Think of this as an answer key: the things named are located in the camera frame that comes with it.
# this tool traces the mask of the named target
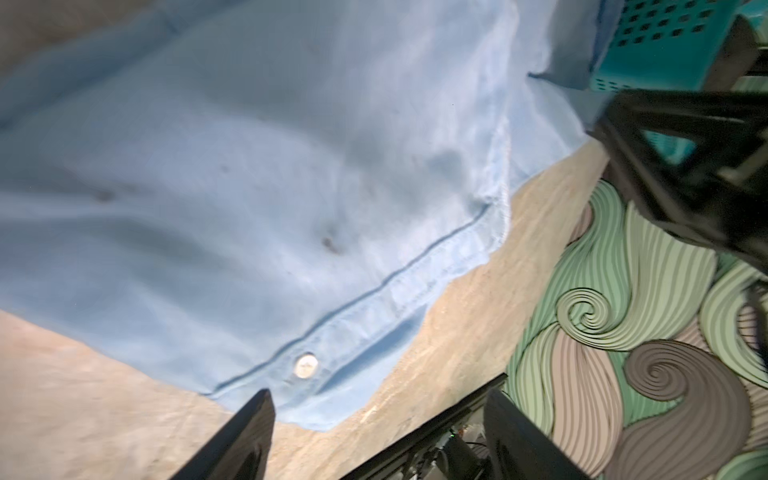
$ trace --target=wooden table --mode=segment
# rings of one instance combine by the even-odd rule
[[[339,478],[502,372],[606,163],[591,141],[528,182],[492,261],[457,279],[365,408],[277,424],[267,478]],[[85,345],[0,314],[0,478],[165,479],[230,417]]]

